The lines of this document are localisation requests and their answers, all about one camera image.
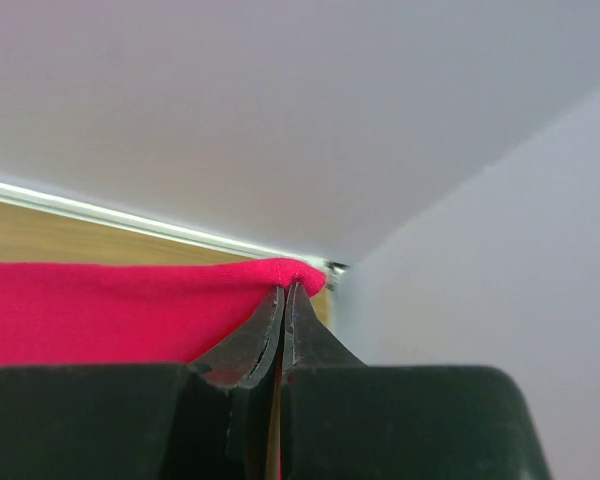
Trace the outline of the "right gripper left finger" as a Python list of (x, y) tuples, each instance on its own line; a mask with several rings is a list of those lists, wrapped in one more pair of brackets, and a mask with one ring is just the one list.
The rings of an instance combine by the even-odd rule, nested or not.
[(0, 479), (275, 479), (285, 293), (199, 359), (0, 367)]

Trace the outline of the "red t shirt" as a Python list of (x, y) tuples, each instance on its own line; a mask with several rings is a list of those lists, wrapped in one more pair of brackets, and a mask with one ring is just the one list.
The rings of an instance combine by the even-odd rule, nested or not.
[(215, 266), (0, 263), (0, 367), (183, 363), (242, 326), (273, 288), (324, 274), (291, 259)]

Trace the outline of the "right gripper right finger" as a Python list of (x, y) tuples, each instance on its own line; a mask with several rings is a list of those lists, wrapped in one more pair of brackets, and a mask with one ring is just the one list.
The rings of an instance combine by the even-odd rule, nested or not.
[(488, 366), (369, 366), (290, 287), (280, 387), (284, 479), (547, 479), (525, 398)]

